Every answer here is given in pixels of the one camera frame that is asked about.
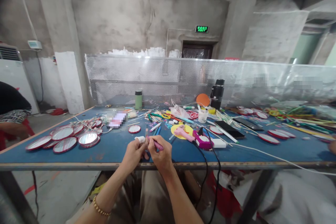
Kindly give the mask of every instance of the hand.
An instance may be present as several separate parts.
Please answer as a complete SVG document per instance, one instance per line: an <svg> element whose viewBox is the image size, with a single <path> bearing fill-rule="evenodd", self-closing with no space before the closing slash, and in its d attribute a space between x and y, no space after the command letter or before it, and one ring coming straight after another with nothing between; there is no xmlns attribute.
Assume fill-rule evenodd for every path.
<svg viewBox="0 0 336 224"><path fill-rule="evenodd" d="M149 159L146 149L148 147L148 140L140 144L138 139L130 142L127 145L127 149L122 159L120 167L130 174L136 166L138 165L140 159L144 156L146 159Z"/></svg>
<svg viewBox="0 0 336 224"><path fill-rule="evenodd" d="M156 147L154 145L154 140L162 145L163 150L160 152L156 152ZM161 173L162 177L169 176L171 172L174 170L173 162L172 162L172 145L168 143L166 140L162 138L160 135L150 136L149 137L149 146L148 150L154 164L157 169Z"/></svg>

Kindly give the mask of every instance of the black phone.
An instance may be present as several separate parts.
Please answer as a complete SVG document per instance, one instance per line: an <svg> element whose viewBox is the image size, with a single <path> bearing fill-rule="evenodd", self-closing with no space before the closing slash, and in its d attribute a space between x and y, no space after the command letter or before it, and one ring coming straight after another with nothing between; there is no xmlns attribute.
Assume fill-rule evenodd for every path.
<svg viewBox="0 0 336 224"><path fill-rule="evenodd" d="M258 125L250 122L250 121L247 121L241 117L237 117L237 118L234 118L235 121L243 124L244 126L254 130L254 131L263 131L264 129L262 127L259 127Z"/></svg>
<svg viewBox="0 0 336 224"><path fill-rule="evenodd" d="M245 137L242 133L240 133L238 130L230 126L224 121L215 121L215 124L217 124L220 128L225 130L227 133L229 133L233 138L235 139L242 139Z"/></svg>

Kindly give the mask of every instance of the exit sign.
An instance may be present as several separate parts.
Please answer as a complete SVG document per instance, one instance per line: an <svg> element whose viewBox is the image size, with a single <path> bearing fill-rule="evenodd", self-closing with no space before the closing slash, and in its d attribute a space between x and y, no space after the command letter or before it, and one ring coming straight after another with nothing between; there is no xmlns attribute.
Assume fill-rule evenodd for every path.
<svg viewBox="0 0 336 224"><path fill-rule="evenodd" d="M209 26L196 26L195 32L208 33Z"/></svg>

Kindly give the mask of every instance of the table edge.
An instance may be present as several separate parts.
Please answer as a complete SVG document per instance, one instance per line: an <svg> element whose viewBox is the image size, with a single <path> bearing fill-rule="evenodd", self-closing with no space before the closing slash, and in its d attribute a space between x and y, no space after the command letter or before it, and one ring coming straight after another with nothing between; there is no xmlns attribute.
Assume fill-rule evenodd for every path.
<svg viewBox="0 0 336 224"><path fill-rule="evenodd" d="M293 162L305 168L335 168L336 162ZM293 169L293 165L286 162L221 162L222 169ZM0 163L0 171L22 170L116 170L120 163ZM206 169L205 162L174 163L179 169ZM210 169L218 168L217 162L208 162ZM156 170L154 163L139 163L137 170Z"/></svg>
<svg viewBox="0 0 336 224"><path fill-rule="evenodd" d="M78 116L78 115L80 115L80 114L82 114L82 113L84 113L84 112L86 112L86 111L88 111L88 110L90 110L90 109L92 109L92 108L94 108L94 106L91 107L91 108L88 108L88 109L86 109L86 110L84 110L84 111L82 111L82 112L80 112L80 113L78 113L78 114L76 114L75 116ZM55 125L53 125L53 126L47 128L47 129L45 129L45 130L42 130L41 132L39 132L39 133L37 133L37 134L35 134L35 135L31 136L31 137L28 137L27 139L25 139L25 140L23 140L23 141L21 141L21 142L18 142L18 143L16 143L16 144L12 145L12 146L9 146L8 148L6 148L6 149L0 151L0 155L1 155L2 153L5 153L6 151L9 151L9 150L13 149L14 147L16 147L16 146L18 146L18 145L20 145L20 144L23 144L23 143L27 142L28 140L30 140L30 139L32 139L32 138L34 138L34 137L37 137L38 135L41 135L42 133L44 133L44 132L46 132L46 131L48 131L48 130L51 130L51 129L54 128L55 126L57 126L57 125L59 125L59 124L61 124L61 123L64 123L65 121L68 121L68 120L70 120L71 118L75 118L75 117L72 116L72 117L70 117L70 118L68 118L68 119L65 119L64 121L59 122L59 123L57 123L57 124L55 124Z"/></svg>

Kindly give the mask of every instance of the white air conditioner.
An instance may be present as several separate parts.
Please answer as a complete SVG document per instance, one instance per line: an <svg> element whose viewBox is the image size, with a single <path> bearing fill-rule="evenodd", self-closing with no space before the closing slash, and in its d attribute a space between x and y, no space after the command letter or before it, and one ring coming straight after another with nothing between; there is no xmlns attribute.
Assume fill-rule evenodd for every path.
<svg viewBox="0 0 336 224"><path fill-rule="evenodd" d="M0 81L19 90L30 103L32 114L40 112L18 49L3 43L0 43Z"/></svg>

